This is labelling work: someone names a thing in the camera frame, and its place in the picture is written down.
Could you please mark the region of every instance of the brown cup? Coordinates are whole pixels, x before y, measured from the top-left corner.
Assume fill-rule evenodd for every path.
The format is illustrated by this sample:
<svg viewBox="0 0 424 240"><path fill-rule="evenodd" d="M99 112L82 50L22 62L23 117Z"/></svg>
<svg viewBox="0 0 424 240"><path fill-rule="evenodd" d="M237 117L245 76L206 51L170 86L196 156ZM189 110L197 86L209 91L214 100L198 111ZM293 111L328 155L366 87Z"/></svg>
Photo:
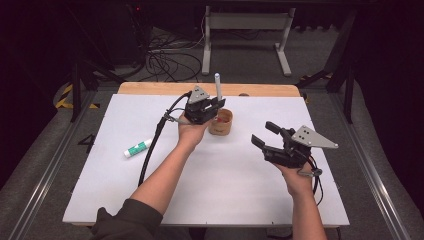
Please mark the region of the brown cup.
<svg viewBox="0 0 424 240"><path fill-rule="evenodd" d="M209 125L209 132L213 135L226 136L230 133L233 113L225 108L218 110L218 116Z"/></svg>

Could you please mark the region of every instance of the pen holder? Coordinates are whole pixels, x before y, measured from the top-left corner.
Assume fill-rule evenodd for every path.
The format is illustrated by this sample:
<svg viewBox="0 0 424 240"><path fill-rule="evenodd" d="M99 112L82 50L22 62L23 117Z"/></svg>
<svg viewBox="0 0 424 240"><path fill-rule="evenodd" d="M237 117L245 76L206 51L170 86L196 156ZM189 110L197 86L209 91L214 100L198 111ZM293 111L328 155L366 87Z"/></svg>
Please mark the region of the pen holder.
<svg viewBox="0 0 424 240"><path fill-rule="evenodd" d="M212 135L226 136L230 133L233 122L233 113L225 108L218 110L218 116L212 120L208 129Z"/></svg>

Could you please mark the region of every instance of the dark sleeve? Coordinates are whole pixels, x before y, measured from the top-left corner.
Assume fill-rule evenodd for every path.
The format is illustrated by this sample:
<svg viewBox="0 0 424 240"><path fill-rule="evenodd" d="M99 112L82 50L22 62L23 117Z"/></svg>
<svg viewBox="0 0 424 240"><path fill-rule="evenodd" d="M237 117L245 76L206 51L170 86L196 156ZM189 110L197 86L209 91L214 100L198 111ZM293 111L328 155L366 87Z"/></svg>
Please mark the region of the dark sleeve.
<svg viewBox="0 0 424 240"><path fill-rule="evenodd" d="M145 203L127 199L119 212L112 216L105 208L97 212L91 240L154 239L163 216Z"/></svg>

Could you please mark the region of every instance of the white marker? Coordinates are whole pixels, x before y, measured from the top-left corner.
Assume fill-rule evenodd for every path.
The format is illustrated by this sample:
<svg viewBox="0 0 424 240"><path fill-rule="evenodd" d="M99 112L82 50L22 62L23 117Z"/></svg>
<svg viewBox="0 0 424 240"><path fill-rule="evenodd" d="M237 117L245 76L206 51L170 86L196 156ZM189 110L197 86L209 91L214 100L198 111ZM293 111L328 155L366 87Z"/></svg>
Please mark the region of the white marker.
<svg viewBox="0 0 424 240"><path fill-rule="evenodd" d="M215 84L216 84L216 94L217 94L217 98L218 101L220 101L222 99L222 94L221 94L221 77L219 76L219 73L215 73Z"/></svg>
<svg viewBox="0 0 424 240"><path fill-rule="evenodd" d="M129 148L128 150L125 150L124 155L127 158L132 157L132 156L136 155L137 153L148 149L151 144L152 144L152 139L141 142L141 143L135 145L134 147Z"/></svg>

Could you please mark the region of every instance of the white metal stand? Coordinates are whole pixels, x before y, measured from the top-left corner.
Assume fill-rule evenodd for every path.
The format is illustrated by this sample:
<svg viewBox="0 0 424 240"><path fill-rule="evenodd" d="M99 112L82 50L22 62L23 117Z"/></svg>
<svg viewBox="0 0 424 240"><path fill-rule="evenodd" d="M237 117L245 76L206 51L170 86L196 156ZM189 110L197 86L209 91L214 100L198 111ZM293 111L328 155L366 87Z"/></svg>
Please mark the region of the white metal stand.
<svg viewBox="0 0 424 240"><path fill-rule="evenodd" d="M203 51L202 74L208 75L211 59L211 29L263 29L284 30L280 43L275 44L275 50L280 59L284 76L290 76L291 71L284 54L290 27L293 21L295 8L288 13L216 13L206 6L205 12L205 47Z"/></svg>

